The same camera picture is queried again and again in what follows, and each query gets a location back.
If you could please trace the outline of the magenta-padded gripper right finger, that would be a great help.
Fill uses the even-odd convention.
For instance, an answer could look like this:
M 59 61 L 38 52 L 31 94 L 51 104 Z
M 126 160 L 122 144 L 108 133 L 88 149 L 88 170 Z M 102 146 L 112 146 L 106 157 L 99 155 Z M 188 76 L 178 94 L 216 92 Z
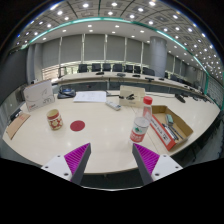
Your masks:
M 132 146 L 132 154 L 138 165 L 144 185 L 182 169 L 182 167 L 167 154 L 158 155 L 136 143 Z

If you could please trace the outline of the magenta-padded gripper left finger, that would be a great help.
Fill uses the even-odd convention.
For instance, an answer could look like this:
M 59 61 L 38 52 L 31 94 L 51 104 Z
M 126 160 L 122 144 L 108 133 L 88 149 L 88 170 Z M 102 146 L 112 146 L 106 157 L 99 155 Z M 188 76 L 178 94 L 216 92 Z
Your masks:
M 91 144 L 87 143 L 65 155 L 56 155 L 42 169 L 79 185 L 90 154 Z

